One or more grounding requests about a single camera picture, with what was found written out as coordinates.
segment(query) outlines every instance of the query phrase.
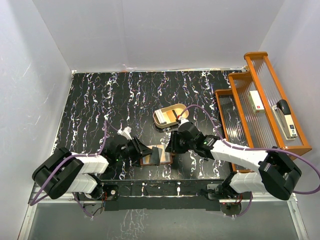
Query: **gray wall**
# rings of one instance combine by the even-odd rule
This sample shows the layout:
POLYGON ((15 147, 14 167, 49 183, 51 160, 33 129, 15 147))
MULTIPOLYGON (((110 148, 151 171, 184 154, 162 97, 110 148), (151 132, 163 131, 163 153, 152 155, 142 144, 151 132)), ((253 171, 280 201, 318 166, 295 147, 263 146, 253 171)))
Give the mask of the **gray wall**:
POLYGON ((0 0, 0 239, 17 239, 71 71, 32 0, 0 0))
POLYGON ((283 0, 33 0, 71 70, 242 67, 283 0))
MULTIPOLYGON (((292 108, 313 147, 304 156, 320 169, 320 2, 286 0, 260 50, 267 51, 292 108)), ((303 176, 296 187, 313 190, 319 179, 310 167, 295 161, 303 176)), ((320 237, 320 193, 298 195, 298 206, 311 240, 320 237)))

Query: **stapler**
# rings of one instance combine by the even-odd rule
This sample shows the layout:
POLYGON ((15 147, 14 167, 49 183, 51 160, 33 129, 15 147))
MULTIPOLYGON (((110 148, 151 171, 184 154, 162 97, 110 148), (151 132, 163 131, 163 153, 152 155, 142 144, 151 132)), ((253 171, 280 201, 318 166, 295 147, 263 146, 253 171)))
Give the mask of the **stapler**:
POLYGON ((294 140, 298 133, 287 101, 284 99, 279 100, 276 105, 272 106, 272 110, 285 138, 294 140))

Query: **white wall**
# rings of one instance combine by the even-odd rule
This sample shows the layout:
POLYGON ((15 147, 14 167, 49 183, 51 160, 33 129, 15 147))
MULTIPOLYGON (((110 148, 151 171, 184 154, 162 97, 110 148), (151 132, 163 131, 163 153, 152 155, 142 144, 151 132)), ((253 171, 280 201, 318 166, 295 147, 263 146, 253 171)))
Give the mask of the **white wall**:
POLYGON ((71 70, 230 68, 283 0, 33 0, 71 70))
MULTIPOLYGON (((269 59, 292 108, 313 147, 304 156, 320 169, 320 2, 286 0, 260 50, 269 59)), ((303 172, 296 187, 309 191, 319 185, 310 167, 296 160, 303 172)), ((320 238, 320 193, 298 195, 298 206, 311 240, 320 238)))
POLYGON ((0 0, 0 239, 17 239, 71 71, 32 0, 0 0))

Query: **corrugated panel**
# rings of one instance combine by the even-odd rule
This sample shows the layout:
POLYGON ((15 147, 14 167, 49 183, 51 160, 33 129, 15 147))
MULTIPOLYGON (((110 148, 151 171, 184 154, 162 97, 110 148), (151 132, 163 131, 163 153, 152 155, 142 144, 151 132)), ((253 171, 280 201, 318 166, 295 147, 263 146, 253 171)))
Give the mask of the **corrugated panel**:
MULTIPOLYGON (((265 60, 255 59, 255 60, 252 60, 252 63, 253 63, 255 72, 258 75, 258 78, 260 80, 261 86, 263 87, 263 91, 268 100, 269 106, 272 107, 276 105, 277 102, 282 99, 282 97, 278 91, 278 88, 274 79, 272 78, 269 72, 269 69, 268 69, 268 66, 266 65, 265 60)), ((282 140, 286 146, 302 145, 302 142, 299 136, 294 140, 287 140, 278 122, 277 122, 277 126, 280 130, 282 140)))
MULTIPOLYGON (((229 142, 248 146, 244 127, 241 123, 241 118, 236 107, 234 96, 220 95, 219 101, 229 142)), ((236 170, 247 170, 247 168, 239 165, 235 165, 235 168, 236 170)))
POLYGON ((253 146, 256 148, 270 148, 277 146, 265 113, 255 114, 249 102, 249 92, 257 90, 253 81, 234 79, 240 104, 250 131, 253 146))

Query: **white box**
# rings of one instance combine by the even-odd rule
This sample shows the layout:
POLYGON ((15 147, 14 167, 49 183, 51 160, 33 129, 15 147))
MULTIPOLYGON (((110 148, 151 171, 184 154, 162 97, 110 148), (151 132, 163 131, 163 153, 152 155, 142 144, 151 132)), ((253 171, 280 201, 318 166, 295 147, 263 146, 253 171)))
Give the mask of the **white box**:
POLYGON ((265 108, 260 99, 260 95, 257 90, 250 91, 248 94, 249 101, 252 107, 253 112, 256 113, 264 113, 265 108))

